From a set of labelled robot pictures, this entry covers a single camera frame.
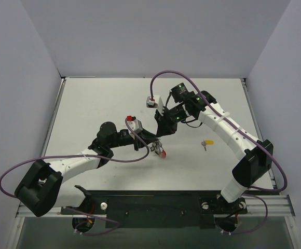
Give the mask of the keyring bunch with coloured tags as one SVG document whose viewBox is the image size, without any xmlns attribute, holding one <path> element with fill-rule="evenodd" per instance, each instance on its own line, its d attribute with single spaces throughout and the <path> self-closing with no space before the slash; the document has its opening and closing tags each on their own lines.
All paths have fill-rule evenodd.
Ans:
<svg viewBox="0 0 301 249">
<path fill-rule="evenodd" d="M 151 152 L 154 152 L 162 159 L 165 159 L 167 156 L 167 153 L 163 148 L 161 140 L 152 142 L 151 146 L 150 146 L 150 150 L 151 150 Z"/>
</svg>

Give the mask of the key with yellow tag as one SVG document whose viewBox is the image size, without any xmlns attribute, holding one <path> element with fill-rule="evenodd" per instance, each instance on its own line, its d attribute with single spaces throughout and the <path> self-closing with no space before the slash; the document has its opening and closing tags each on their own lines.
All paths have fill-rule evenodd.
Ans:
<svg viewBox="0 0 301 249">
<path fill-rule="evenodd" d="M 213 144 L 214 144 L 213 140 L 204 140 L 204 141 L 201 142 L 201 145 L 203 146 L 204 151 L 207 151 L 207 146 L 208 145 L 213 145 Z"/>
</svg>

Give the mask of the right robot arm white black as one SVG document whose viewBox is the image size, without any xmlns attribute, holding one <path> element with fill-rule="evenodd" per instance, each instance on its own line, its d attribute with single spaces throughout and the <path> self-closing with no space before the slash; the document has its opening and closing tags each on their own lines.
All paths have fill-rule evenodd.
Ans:
<svg viewBox="0 0 301 249">
<path fill-rule="evenodd" d="M 232 170 L 229 183 L 216 197 L 215 210 L 230 213 L 244 208 L 241 196 L 271 168 L 273 145 L 260 141 L 241 128 L 207 91 L 188 91 L 184 83 L 170 90 L 176 106 L 168 109 L 160 96 L 149 96 L 146 105 L 155 108 L 157 137 L 174 134 L 177 124 L 194 117 L 214 131 L 233 151 L 238 164 Z"/>
</svg>

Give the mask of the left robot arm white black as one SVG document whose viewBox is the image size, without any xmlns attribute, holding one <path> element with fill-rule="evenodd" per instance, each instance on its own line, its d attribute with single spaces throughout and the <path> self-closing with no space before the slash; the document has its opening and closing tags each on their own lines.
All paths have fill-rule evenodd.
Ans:
<svg viewBox="0 0 301 249">
<path fill-rule="evenodd" d="M 97 137 L 88 148 L 75 155 L 57 161 L 37 159 L 31 165 L 15 190 L 15 196 L 37 217 L 59 206 L 73 206 L 81 213 L 91 208 L 91 200 L 85 196 L 72 198 L 61 190 L 64 182 L 86 171 L 98 169 L 112 159 L 113 148 L 133 145 L 134 150 L 145 147 L 148 152 L 160 154 L 162 143 L 154 134 L 143 129 L 139 120 L 127 122 L 127 129 L 117 131 L 112 122 L 101 124 Z"/>
</svg>

